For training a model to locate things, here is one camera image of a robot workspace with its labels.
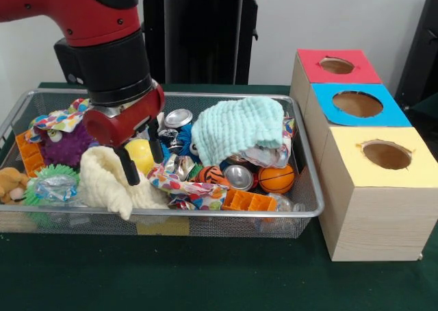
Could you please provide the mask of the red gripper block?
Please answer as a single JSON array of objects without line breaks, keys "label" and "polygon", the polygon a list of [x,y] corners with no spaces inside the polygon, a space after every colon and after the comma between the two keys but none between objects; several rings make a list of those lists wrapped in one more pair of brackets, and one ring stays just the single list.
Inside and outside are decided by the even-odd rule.
[{"label": "red gripper block", "polygon": [[154,83],[152,90],[135,101],[116,107],[93,105],[83,116],[83,124],[89,135],[101,145],[116,147],[114,152],[120,159],[130,186],[138,185],[140,176],[128,151],[119,146],[148,126],[149,146],[154,163],[162,163],[164,155],[158,136],[159,123],[156,117],[163,110],[164,104],[163,88]]}]

